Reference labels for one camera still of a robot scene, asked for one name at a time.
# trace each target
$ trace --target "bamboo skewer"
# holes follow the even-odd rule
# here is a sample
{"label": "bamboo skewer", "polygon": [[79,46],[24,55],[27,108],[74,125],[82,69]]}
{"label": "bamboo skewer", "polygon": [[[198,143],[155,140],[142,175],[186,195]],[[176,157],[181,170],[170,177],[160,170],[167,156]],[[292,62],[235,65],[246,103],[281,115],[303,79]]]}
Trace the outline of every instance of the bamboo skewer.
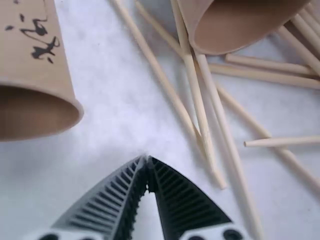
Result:
{"label": "bamboo skewer", "polygon": [[127,9],[123,6],[120,0],[112,0],[117,8],[119,9],[124,21],[128,25],[132,35],[134,36],[136,42],[138,43],[139,47],[141,48],[143,54],[147,58],[148,62],[151,65],[155,75],[159,83],[161,84],[163,90],[165,91],[167,97],[169,98],[171,104],[173,105],[175,111],[177,112],[180,120],[182,121],[184,127],[186,128],[188,134],[190,135],[191,139],[197,143],[201,153],[205,156],[205,152],[203,149],[203,143],[201,135],[199,134],[197,128],[193,124],[185,106],[183,105],[182,101],[180,100],[178,94],[175,92],[174,87],[168,80],[165,72],[162,70],[159,62],[157,61],[155,55],[153,54],[152,50],[148,46],[145,38],[141,34],[140,30],[138,29],[137,25],[134,23],[132,18],[130,17]]}
{"label": "bamboo skewer", "polygon": [[182,49],[182,58],[186,67],[187,78],[189,81],[191,94],[193,98],[195,113],[198,119],[199,129],[202,136],[204,151],[212,169],[212,173],[215,176],[219,186],[224,189],[227,184],[218,170],[215,151],[213,147],[213,141],[210,136],[209,124],[206,116],[204,103],[200,91],[200,86],[197,78],[197,73],[194,65],[194,59],[191,54],[191,49],[188,41],[187,31],[185,29],[184,21],[182,19],[178,3],[176,0],[171,0],[175,25],[179,37],[180,47]]}
{"label": "bamboo skewer", "polygon": [[290,74],[307,75],[308,77],[317,76],[317,73],[307,65],[271,61],[271,60],[265,60],[261,58],[251,57],[251,56],[234,55],[231,53],[228,53],[227,55],[225,55],[225,61],[227,63],[240,64],[248,67],[282,71]]}
{"label": "bamboo skewer", "polygon": [[283,147],[288,145],[320,144],[320,136],[273,137],[245,141],[245,147]]}
{"label": "bamboo skewer", "polygon": [[306,77],[284,75],[280,73],[273,73],[260,70],[243,69],[239,67],[216,63],[210,63],[209,67],[211,72],[216,74],[240,78],[249,78],[271,83],[286,84],[310,89],[320,89],[320,81]]}
{"label": "bamboo skewer", "polygon": [[292,19],[293,25],[300,31],[300,33],[308,40],[314,49],[320,53],[320,38],[316,32],[309,26],[303,18],[297,14]]}
{"label": "bamboo skewer", "polygon": [[[234,100],[223,88],[217,85],[217,89],[221,99],[226,102],[236,113],[238,113],[261,137],[272,138],[272,135],[264,129],[250,114]],[[310,171],[304,168],[296,156],[284,147],[275,147],[275,152],[281,157],[281,159],[300,176],[305,183],[316,193],[316,196],[320,198],[320,181],[314,177]]]}
{"label": "bamboo skewer", "polygon": [[320,76],[320,61],[284,26],[281,26],[277,33],[295,48],[300,57]]}
{"label": "bamboo skewer", "polygon": [[[195,70],[195,66],[193,63],[193,59],[192,59],[192,55],[191,55],[191,49],[190,49],[190,45],[189,45],[189,41],[188,41],[188,36],[187,36],[187,31],[185,29],[185,24],[177,3],[177,0],[171,0],[171,5],[172,5],[172,10],[173,10],[173,14],[174,14],[174,18],[175,18],[175,24],[177,27],[177,32],[178,32],[178,36],[179,36],[179,41],[180,41],[180,46],[182,48],[182,51],[184,53],[188,54],[188,64],[192,64],[192,71],[194,71],[194,74],[196,75],[196,70]],[[248,214],[248,218],[250,221],[250,225],[252,226],[252,230],[254,231],[254,236],[256,239],[258,240],[263,240],[264,239],[264,235],[263,235],[263,228],[262,228],[262,224],[258,215],[258,211],[254,205],[254,201],[251,197],[251,194],[249,192],[249,188],[247,186],[246,183],[246,179],[245,179],[245,174],[244,171],[242,169],[242,164],[241,164],[241,160],[240,160],[240,156],[239,153],[237,151],[237,148],[235,146],[235,143],[233,141],[233,138],[231,136],[231,133],[229,131],[229,128],[227,127],[227,121],[226,118],[224,117],[224,110],[222,107],[222,104],[220,102],[220,98],[217,92],[217,89],[214,87],[214,83],[212,82],[212,76],[209,70],[209,66],[208,66],[208,62],[207,62],[207,58],[205,55],[203,54],[197,54],[197,59],[199,59],[199,66],[200,69],[203,73],[203,77],[206,79],[206,83],[211,83],[211,93],[213,93],[213,95],[211,95],[211,97],[213,98],[213,102],[214,102],[214,106],[217,108],[218,113],[219,113],[219,123],[221,124],[220,126],[223,127],[223,134],[224,137],[226,139],[226,142],[228,143],[228,147],[230,150],[230,154],[232,156],[231,160],[232,160],[232,165],[236,174],[236,178],[239,181],[239,187],[241,189],[241,194],[242,197],[244,199],[244,204],[245,204],[245,211]]]}
{"label": "bamboo skewer", "polygon": [[320,24],[315,20],[315,18],[305,9],[300,11],[300,16],[313,29],[318,37],[320,37]]}
{"label": "bamboo skewer", "polygon": [[315,7],[311,3],[309,3],[305,6],[305,9],[320,24],[320,16],[315,12]]}
{"label": "bamboo skewer", "polygon": [[174,51],[182,58],[183,52],[179,45],[179,43],[176,41],[176,39],[168,34],[168,32],[155,20],[142,6],[140,2],[135,0],[135,6],[139,10],[139,13],[144,17],[144,19],[151,24],[157,32],[163,37],[163,39],[170,45],[171,48],[174,49]]}
{"label": "bamboo skewer", "polygon": [[227,149],[230,153],[232,163],[236,171],[237,179],[241,185],[242,197],[245,199],[245,203],[246,203],[245,207],[246,207],[246,212],[248,213],[250,218],[250,224],[251,226],[254,227],[253,228],[254,235],[256,239],[262,240],[264,239],[262,224],[258,215],[258,211],[256,210],[254,201],[251,197],[251,194],[249,192],[249,189],[246,183],[246,178],[242,168],[239,152],[236,147],[234,138],[232,137],[230,128],[228,126],[225,111],[222,106],[216,84],[212,79],[212,74],[209,69],[207,58],[204,54],[196,53],[196,59],[199,63],[199,67],[200,67],[206,88],[209,92],[211,102],[214,108],[214,112],[217,117],[223,138],[225,140]]}

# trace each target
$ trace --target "paper cup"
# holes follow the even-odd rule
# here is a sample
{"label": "paper cup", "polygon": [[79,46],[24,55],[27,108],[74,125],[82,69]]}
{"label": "paper cup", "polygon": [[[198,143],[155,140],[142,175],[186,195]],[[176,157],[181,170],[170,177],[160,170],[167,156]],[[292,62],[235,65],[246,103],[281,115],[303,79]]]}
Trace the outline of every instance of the paper cup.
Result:
{"label": "paper cup", "polygon": [[82,116],[54,0],[0,0],[0,141],[62,132]]}
{"label": "paper cup", "polygon": [[200,53],[236,51],[275,31],[310,0],[178,0],[190,44]]}

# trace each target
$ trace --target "white table surface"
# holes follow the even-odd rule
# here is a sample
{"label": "white table surface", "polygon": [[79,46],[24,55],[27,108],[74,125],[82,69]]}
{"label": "white table surface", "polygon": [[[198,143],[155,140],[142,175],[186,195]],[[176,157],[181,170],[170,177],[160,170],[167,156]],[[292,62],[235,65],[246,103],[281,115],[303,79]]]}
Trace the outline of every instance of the white table surface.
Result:
{"label": "white table surface", "polygon": [[[216,157],[229,182],[226,190],[218,189],[207,174],[194,144],[111,2],[55,3],[74,91],[85,115],[77,126],[59,135],[0,143],[1,239],[18,239],[50,226],[98,181],[141,154],[152,155],[180,171],[236,223],[245,225],[239,198],[233,191],[235,181],[225,171],[228,155],[205,88],[203,100]],[[125,3],[195,120],[183,62],[137,13],[134,1]],[[175,31],[168,2],[143,3],[170,32]],[[302,63],[275,34],[239,53]],[[210,61],[221,59],[212,57]],[[222,75],[213,77],[275,137],[320,134],[319,91]],[[272,150],[244,148],[243,141],[257,136],[227,107],[226,114],[266,239],[318,239],[319,199]],[[290,149],[320,177],[318,146]],[[163,239],[151,194],[141,201],[133,239]]]}

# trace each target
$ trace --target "black ink marking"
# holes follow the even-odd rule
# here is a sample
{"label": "black ink marking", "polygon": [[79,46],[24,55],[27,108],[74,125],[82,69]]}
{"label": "black ink marking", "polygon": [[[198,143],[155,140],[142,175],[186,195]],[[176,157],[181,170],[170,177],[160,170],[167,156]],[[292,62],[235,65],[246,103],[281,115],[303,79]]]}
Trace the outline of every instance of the black ink marking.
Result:
{"label": "black ink marking", "polygon": [[21,31],[24,35],[26,35],[28,38],[31,38],[31,39],[36,40],[36,41],[38,41],[38,42],[41,42],[41,43],[43,43],[43,44],[47,44],[46,42],[44,42],[44,41],[42,41],[42,40],[40,40],[40,39],[37,39],[37,38],[35,38],[34,36],[31,36],[31,35],[28,34],[28,33],[36,33],[36,34],[38,34],[39,36],[44,36],[44,35],[46,35],[48,32],[47,32],[46,28],[41,24],[41,22],[47,22],[47,21],[48,21],[47,18],[44,19],[44,20],[37,19],[37,18],[32,19],[32,23],[33,23],[33,25],[34,25],[34,29],[21,28],[20,31]]}
{"label": "black ink marking", "polygon": [[53,64],[54,62],[51,60],[51,58],[50,57],[47,57],[46,58],[51,64]]}
{"label": "black ink marking", "polygon": [[20,21],[23,23],[25,22],[25,16],[21,13],[20,13]]}
{"label": "black ink marking", "polygon": [[8,26],[5,27],[4,30],[10,31],[10,30],[12,30],[12,29],[14,29],[14,28],[15,28],[14,26],[8,25]]}
{"label": "black ink marking", "polygon": [[51,54],[51,55],[55,56],[55,54],[52,52],[52,49],[54,49],[54,47],[60,47],[60,42],[59,42],[58,38],[55,36],[53,38],[52,42],[46,43],[46,46],[47,46],[47,48],[34,46],[33,47],[34,52],[31,53],[32,57],[34,59],[43,59],[40,57],[44,54]]}

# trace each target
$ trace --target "cup opening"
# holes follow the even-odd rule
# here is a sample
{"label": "cup opening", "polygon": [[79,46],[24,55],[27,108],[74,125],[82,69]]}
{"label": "cup opening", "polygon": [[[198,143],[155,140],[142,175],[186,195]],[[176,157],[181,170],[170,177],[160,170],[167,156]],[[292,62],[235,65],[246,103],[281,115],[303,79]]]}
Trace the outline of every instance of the cup opening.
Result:
{"label": "cup opening", "polygon": [[215,0],[195,30],[197,47],[225,54],[251,44],[276,30],[307,0]]}
{"label": "cup opening", "polygon": [[15,86],[0,86],[0,141],[22,140],[61,132],[81,117],[70,102]]}

